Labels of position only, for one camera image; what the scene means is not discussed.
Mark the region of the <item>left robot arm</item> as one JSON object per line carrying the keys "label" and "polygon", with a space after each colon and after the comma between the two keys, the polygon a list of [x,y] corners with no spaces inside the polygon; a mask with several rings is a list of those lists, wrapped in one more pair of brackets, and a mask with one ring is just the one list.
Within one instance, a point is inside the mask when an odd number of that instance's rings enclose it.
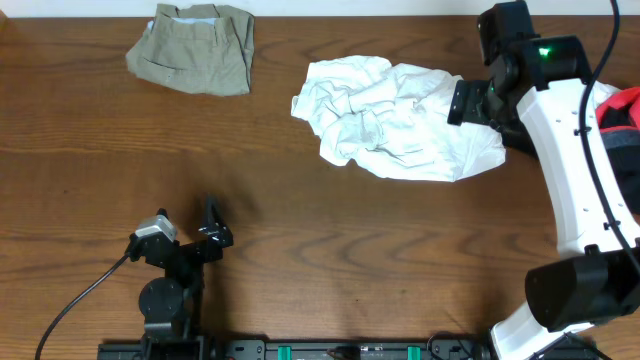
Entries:
{"label": "left robot arm", "polygon": [[177,227],[165,209],[142,221],[129,237],[126,254],[136,262],[164,271],[143,288],[139,309],[144,316],[145,335],[152,341],[186,340],[199,328],[205,288],[204,265],[223,258],[223,250],[234,243],[217,200],[205,198],[199,241],[181,244]]}

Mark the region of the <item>white t-shirt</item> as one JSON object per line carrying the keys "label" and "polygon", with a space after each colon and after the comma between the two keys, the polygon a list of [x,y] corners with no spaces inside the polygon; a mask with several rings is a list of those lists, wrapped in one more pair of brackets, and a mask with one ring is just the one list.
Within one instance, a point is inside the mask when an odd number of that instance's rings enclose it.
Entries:
{"label": "white t-shirt", "polygon": [[319,138],[335,166],[355,162],[380,178],[455,182],[501,166],[495,130],[450,125],[460,76],[377,56],[313,62],[291,114]]}

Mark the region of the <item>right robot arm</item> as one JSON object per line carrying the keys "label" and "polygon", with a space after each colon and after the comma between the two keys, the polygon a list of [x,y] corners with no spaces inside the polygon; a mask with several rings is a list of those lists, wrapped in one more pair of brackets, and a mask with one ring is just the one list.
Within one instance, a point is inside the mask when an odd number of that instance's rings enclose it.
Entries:
{"label": "right robot arm", "polygon": [[525,303],[490,331],[495,359],[541,357],[562,338],[639,308],[639,226],[616,182],[593,111],[593,78],[574,36],[483,36],[486,81],[456,84],[448,123],[529,138],[557,227],[555,263],[530,270]]}

